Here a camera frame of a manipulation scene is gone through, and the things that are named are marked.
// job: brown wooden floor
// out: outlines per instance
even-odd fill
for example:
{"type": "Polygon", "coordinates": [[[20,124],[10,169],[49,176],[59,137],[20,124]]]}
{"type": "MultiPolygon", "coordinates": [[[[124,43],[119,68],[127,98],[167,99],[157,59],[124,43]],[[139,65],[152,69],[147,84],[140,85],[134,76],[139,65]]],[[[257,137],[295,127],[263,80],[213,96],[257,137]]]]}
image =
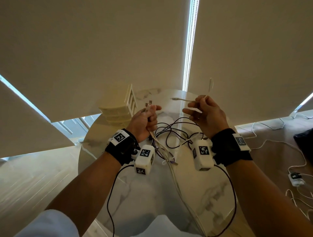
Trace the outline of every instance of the brown wooden floor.
{"type": "MultiPolygon", "coordinates": [[[[286,141],[295,145],[294,134],[313,128],[313,119],[299,116],[295,119],[289,117],[283,118],[283,120],[286,122],[285,127],[274,131],[264,125],[255,124],[254,128],[258,136],[246,140],[249,147],[257,148],[265,139],[286,141]]],[[[275,128],[282,125],[278,119],[265,123],[275,128]]],[[[241,127],[242,129],[238,128],[238,131],[245,137],[253,136],[249,132],[251,124],[241,127]]],[[[77,145],[23,155],[8,162],[0,162],[1,237],[11,237],[26,226],[77,175],[79,151],[80,145],[77,145]]],[[[313,205],[313,200],[298,194],[287,177],[289,166],[304,163],[298,151],[285,144],[267,142],[262,148],[253,150],[251,155],[257,165],[278,185],[282,192],[285,193],[287,189],[291,189],[296,197],[313,205]]],[[[313,175],[311,164],[295,170],[313,175]]],[[[308,183],[308,187],[313,190],[313,178],[304,177],[304,179],[308,183]]],[[[303,189],[302,191],[309,195],[307,190],[303,189]]],[[[304,211],[307,210],[307,207],[300,202],[299,206],[304,211]]],[[[222,236],[254,236],[240,208],[230,228],[222,236]]]]}

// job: person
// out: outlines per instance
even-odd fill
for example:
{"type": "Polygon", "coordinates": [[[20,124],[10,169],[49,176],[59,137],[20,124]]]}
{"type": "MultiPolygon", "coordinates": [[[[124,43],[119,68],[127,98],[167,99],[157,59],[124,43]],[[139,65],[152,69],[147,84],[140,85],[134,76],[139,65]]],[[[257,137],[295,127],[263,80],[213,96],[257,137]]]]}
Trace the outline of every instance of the person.
{"type": "MultiPolygon", "coordinates": [[[[235,133],[229,128],[225,113],[208,96],[198,96],[188,104],[190,115],[202,132],[212,140],[219,161],[226,166],[246,220],[256,236],[312,236],[313,226],[278,187],[257,167],[249,152],[228,149],[235,133]]],[[[149,131],[157,129],[156,111],[140,111],[125,129],[137,142],[145,140],[149,131]]],[[[123,162],[109,152],[73,179],[34,221],[16,237],[82,236],[97,217],[123,162]]],[[[138,236],[199,236],[178,230],[166,217],[157,217],[138,236]]]]}

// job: person's left hand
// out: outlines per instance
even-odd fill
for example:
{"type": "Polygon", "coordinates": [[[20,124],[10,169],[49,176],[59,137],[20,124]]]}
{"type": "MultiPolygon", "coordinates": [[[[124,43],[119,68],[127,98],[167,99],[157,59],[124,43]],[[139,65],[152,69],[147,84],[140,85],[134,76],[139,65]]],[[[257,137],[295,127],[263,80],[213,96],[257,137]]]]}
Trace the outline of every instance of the person's left hand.
{"type": "Polygon", "coordinates": [[[127,126],[126,130],[131,132],[137,139],[138,143],[145,140],[150,133],[157,129],[157,110],[161,110],[159,105],[151,105],[148,111],[141,110],[136,113],[131,122],[127,126]]]}

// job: marble tabletop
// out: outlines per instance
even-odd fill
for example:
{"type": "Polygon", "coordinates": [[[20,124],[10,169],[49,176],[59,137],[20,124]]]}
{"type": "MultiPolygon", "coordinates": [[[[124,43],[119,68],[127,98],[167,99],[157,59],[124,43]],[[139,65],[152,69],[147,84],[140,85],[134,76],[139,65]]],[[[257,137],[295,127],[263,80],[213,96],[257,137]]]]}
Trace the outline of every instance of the marble tabletop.
{"type": "MultiPolygon", "coordinates": [[[[162,110],[157,111],[158,122],[168,124],[183,117],[181,110],[187,107],[187,102],[173,101],[170,99],[172,97],[194,100],[197,95],[180,90],[159,88],[136,93],[139,108],[144,108],[149,100],[152,100],[153,104],[161,105],[162,110]]],[[[189,135],[200,132],[199,127],[192,124],[177,124],[176,127],[186,131],[189,135]]],[[[79,155],[78,173],[81,173],[101,155],[105,150],[107,140],[118,129],[120,128],[109,126],[102,115],[96,119],[84,139],[79,155]]],[[[162,134],[159,137],[163,144],[165,144],[166,136],[167,134],[162,134]]],[[[140,143],[140,146],[144,144],[151,144],[151,142],[144,141],[140,143]]],[[[171,134],[168,144],[174,147],[180,144],[180,141],[177,136],[171,134]]],[[[173,165],[173,169],[182,196],[196,212],[208,234],[214,226],[222,223],[234,208],[230,182],[226,175],[216,167],[209,171],[196,171],[192,152],[187,145],[172,149],[171,152],[178,163],[178,165],[173,165]]],[[[167,215],[180,230],[201,234],[180,200],[170,169],[163,161],[156,156],[151,172],[147,176],[137,174],[133,167],[126,168],[120,173],[109,203],[115,233],[118,236],[141,233],[161,214],[167,215]]],[[[97,220],[110,231],[113,230],[106,203],[97,220]]]]}

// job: white shirt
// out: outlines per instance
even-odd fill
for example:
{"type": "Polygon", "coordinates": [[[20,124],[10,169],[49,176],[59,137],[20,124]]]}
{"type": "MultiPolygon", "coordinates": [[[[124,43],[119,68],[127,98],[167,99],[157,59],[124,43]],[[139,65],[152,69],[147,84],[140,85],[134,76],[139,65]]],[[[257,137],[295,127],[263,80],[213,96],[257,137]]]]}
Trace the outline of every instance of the white shirt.
{"type": "MultiPolygon", "coordinates": [[[[15,237],[79,237],[72,220],[57,210],[46,210],[40,213],[29,225],[15,237]]],[[[180,231],[166,215],[157,216],[148,228],[136,237],[200,237],[180,231]]]]}

